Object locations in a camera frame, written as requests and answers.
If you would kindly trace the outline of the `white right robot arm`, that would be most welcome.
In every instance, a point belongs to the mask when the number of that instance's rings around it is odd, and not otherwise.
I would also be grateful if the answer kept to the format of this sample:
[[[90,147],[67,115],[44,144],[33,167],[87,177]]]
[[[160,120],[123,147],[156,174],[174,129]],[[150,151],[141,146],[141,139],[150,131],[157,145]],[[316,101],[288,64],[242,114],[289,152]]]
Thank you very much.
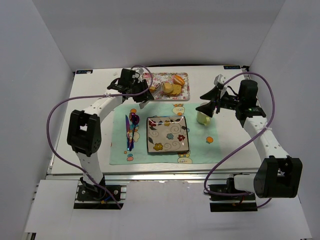
[[[198,112],[213,116],[221,108],[234,110],[242,128],[249,134],[261,160],[256,174],[236,173],[227,180],[225,191],[207,193],[218,196],[238,197],[255,194],[259,198],[294,198],[298,193],[303,164],[291,157],[277,141],[270,128],[270,121],[257,104],[258,84],[245,79],[236,95],[227,92],[223,81],[215,81],[214,88],[202,95],[208,103],[196,108]]]

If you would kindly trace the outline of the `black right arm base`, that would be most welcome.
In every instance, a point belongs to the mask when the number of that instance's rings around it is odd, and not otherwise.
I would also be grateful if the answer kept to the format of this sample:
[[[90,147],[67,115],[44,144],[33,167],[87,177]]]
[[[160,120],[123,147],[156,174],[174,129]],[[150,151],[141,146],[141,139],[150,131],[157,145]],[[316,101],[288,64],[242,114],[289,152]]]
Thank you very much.
[[[224,184],[209,184],[208,188],[211,192],[223,194],[212,194],[205,189],[203,190],[203,193],[209,196],[210,211],[212,213],[258,211],[255,195],[253,193],[244,195],[245,191],[237,190],[232,177],[228,177]]]

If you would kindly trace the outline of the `round bread roll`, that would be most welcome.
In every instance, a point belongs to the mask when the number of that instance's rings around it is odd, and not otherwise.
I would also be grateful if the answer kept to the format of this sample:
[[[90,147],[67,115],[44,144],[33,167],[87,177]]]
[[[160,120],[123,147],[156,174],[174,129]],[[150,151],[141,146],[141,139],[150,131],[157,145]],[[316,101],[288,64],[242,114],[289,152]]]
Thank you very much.
[[[173,86],[169,82],[164,82],[162,85],[162,90],[165,94],[170,94],[173,90]]]

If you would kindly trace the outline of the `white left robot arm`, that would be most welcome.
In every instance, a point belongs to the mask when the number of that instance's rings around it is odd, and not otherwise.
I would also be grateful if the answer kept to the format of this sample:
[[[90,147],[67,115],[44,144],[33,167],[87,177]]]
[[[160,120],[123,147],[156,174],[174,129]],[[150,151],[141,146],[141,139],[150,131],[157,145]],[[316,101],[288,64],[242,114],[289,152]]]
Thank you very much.
[[[150,92],[152,82],[142,77],[146,67],[136,65],[123,68],[120,77],[114,79],[103,95],[83,110],[73,110],[70,114],[67,144],[71,146],[84,170],[81,183],[86,187],[103,185],[98,149],[102,143],[101,123],[118,106],[132,98],[136,103],[153,101]]]

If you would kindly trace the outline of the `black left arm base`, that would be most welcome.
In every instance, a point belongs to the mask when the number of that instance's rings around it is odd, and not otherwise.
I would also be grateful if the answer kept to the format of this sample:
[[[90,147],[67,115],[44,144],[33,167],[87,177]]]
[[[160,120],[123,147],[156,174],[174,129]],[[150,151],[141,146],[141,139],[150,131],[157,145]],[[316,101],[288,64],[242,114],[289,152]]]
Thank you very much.
[[[87,184],[81,177],[76,190],[73,208],[75,210],[120,210],[114,199],[123,207],[126,187],[124,185],[106,185],[104,180],[102,178],[100,184],[110,193],[96,185]]]

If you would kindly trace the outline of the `yellow green mug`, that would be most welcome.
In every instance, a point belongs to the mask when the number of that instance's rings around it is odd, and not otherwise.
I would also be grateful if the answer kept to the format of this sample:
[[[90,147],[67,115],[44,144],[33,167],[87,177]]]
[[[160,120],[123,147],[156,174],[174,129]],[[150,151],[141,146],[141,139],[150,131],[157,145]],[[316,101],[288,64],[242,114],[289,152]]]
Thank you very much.
[[[200,111],[197,112],[196,120],[199,124],[204,126],[208,126],[211,122],[211,118]]]

